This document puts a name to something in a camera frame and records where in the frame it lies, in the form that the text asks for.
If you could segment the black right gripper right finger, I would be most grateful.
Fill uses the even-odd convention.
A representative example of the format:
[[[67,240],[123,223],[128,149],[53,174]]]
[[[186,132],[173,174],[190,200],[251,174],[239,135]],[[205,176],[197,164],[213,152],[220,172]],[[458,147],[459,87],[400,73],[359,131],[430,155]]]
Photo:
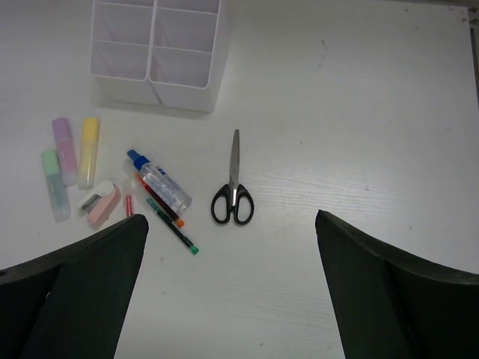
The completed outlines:
[[[478,275],[375,239],[330,212],[315,227],[346,358],[477,358]]]

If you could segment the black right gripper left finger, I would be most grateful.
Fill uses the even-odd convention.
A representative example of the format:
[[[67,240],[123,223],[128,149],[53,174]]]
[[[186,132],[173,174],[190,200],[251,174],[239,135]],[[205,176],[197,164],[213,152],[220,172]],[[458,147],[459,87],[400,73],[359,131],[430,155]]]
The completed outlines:
[[[2,358],[113,358],[141,267],[143,215],[1,270]]]

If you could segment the yellow highlighter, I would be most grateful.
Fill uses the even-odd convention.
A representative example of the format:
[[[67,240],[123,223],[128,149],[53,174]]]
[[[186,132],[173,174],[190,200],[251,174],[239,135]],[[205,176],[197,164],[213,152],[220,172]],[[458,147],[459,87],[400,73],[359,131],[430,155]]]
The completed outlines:
[[[99,131],[100,121],[98,118],[89,117],[84,119],[78,175],[80,189],[92,188],[94,185]]]

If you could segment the purple highlighter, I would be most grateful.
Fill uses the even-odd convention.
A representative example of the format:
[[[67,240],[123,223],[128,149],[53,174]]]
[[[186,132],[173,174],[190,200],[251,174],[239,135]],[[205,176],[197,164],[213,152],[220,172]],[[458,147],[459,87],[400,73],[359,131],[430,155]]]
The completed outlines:
[[[75,185],[78,182],[78,166],[69,120],[65,117],[54,119],[52,130],[63,182],[66,186]]]

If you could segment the black handled scissors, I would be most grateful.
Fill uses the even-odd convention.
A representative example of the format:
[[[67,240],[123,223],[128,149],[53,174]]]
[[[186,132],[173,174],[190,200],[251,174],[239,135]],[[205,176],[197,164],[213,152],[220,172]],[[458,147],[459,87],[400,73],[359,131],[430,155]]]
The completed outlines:
[[[240,183],[240,131],[234,131],[233,143],[231,147],[231,159],[229,169],[229,181],[224,184],[214,195],[210,204],[210,213],[213,220],[219,225],[225,225],[234,217],[236,225],[247,225],[254,216],[255,204],[247,188]],[[225,217],[219,219],[215,212],[217,200],[223,197],[225,199]],[[239,210],[240,201],[246,199],[249,205],[249,215],[245,220],[240,220]]]

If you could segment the green highlighter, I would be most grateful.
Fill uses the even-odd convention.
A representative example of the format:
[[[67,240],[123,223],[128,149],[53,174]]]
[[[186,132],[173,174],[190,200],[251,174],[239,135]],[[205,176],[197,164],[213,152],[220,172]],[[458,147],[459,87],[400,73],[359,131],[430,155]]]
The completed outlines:
[[[58,154],[55,149],[48,149],[44,150],[40,157],[53,218],[56,223],[66,221],[70,218],[70,203],[61,175]]]

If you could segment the blue cap glue bottle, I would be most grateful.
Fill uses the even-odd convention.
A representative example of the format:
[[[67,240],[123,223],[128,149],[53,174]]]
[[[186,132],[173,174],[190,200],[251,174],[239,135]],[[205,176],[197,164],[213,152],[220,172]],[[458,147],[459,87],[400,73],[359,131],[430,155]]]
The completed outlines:
[[[190,206],[191,197],[158,164],[134,149],[126,154],[140,177],[173,212],[180,215]]]

